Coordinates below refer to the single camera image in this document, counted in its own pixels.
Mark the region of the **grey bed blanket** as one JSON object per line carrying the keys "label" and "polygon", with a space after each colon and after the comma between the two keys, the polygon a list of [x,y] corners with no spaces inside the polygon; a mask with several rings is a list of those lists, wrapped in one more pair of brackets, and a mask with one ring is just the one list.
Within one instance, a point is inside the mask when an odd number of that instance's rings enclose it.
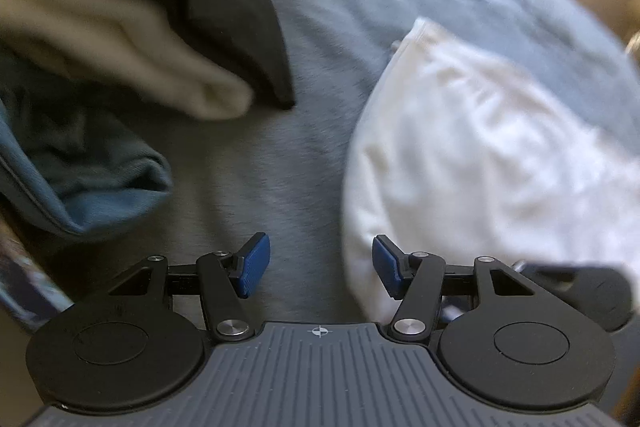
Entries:
{"label": "grey bed blanket", "polygon": [[48,288],[41,322],[138,261],[190,265],[235,251],[257,232],[271,242],[250,300],[257,321],[371,322],[349,290],[342,202],[352,134],[399,43],[418,18],[518,64],[586,124],[639,157],[639,73],[618,39],[574,0],[271,0],[295,104],[254,101],[201,120],[119,83],[44,68],[1,36],[1,94],[22,90],[113,114],[168,162],[169,196],[126,232],[72,242],[1,206]]}

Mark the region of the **cream folded garment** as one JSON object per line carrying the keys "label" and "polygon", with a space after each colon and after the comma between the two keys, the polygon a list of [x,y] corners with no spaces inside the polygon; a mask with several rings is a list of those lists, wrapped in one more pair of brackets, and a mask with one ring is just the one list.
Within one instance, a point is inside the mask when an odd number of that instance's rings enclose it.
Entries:
{"label": "cream folded garment", "polygon": [[244,115],[248,83],[188,46],[148,0],[1,0],[1,35],[58,74],[119,83],[201,120]]}

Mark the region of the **teal pillow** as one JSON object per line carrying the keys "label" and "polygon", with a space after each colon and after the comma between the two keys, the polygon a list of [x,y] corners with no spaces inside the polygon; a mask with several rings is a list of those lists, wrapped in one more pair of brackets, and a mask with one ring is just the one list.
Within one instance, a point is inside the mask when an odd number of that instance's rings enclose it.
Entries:
{"label": "teal pillow", "polygon": [[29,223],[72,242],[110,239],[171,193],[168,162],[113,114],[1,95],[1,193]]}

